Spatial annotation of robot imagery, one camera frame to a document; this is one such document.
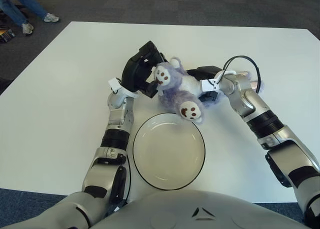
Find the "white bracket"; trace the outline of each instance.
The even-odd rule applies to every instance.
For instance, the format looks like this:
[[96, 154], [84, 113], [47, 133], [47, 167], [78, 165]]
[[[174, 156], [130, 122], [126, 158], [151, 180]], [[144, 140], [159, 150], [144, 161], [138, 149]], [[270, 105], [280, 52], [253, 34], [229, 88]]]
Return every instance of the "white bracket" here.
[[[225, 71], [224, 75], [235, 75], [237, 74], [234, 70], [227, 70]], [[205, 80], [200, 80], [201, 84], [201, 90], [203, 92], [217, 92], [221, 93], [220, 91], [220, 86], [219, 86], [219, 81], [223, 75], [223, 70], [219, 71], [213, 79], [205, 79]]]
[[108, 81], [113, 93], [117, 94], [118, 92], [121, 92], [124, 95], [127, 95], [128, 97], [131, 98], [137, 98], [139, 97], [139, 94], [136, 92], [129, 91], [128, 89], [124, 88], [118, 79], [116, 77], [112, 78], [111, 80]]

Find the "stuffed animal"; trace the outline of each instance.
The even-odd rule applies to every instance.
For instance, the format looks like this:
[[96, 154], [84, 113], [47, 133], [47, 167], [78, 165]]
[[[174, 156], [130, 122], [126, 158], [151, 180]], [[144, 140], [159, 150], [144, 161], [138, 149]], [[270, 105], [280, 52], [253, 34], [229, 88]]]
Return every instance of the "stuffed animal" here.
[[198, 99], [203, 93], [200, 82], [184, 70], [179, 58], [173, 57], [169, 62], [159, 63], [154, 79], [158, 83], [162, 105], [183, 119], [195, 123], [203, 121], [204, 106]]

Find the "person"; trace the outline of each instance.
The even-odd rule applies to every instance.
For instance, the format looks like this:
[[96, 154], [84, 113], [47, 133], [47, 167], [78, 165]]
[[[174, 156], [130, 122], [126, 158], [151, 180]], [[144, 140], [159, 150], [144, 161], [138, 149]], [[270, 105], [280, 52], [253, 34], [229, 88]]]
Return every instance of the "person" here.
[[[48, 13], [36, 0], [19, 0], [29, 10], [39, 16], [44, 22], [58, 22], [59, 17], [54, 14]], [[22, 33], [25, 36], [31, 35], [34, 26], [31, 25], [22, 12], [10, 1], [0, 0], [0, 9], [8, 15], [15, 24], [22, 27]]]

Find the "white sneaker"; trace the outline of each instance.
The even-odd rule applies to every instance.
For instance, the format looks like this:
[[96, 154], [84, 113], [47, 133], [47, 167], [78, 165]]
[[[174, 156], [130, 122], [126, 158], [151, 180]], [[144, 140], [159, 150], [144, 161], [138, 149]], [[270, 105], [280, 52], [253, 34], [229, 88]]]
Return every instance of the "white sneaker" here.
[[25, 36], [29, 36], [33, 33], [34, 31], [34, 26], [31, 25], [30, 23], [23, 23], [22, 24], [22, 33], [25, 35]]
[[48, 14], [44, 17], [43, 21], [44, 21], [45, 23], [56, 23], [56, 22], [59, 21], [59, 19], [60, 19], [60, 18], [57, 17], [56, 15], [48, 13]]

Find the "black logo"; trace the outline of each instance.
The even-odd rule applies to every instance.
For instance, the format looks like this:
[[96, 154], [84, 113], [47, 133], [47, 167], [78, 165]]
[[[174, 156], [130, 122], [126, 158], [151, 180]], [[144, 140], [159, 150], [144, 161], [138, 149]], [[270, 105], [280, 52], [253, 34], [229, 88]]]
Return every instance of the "black logo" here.
[[213, 215], [210, 211], [204, 209], [203, 207], [201, 207], [201, 209], [197, 207], [192, 217], [193, 218], [195, 217], [196, 221], [215, 221], [216, 220], [216, 216]]

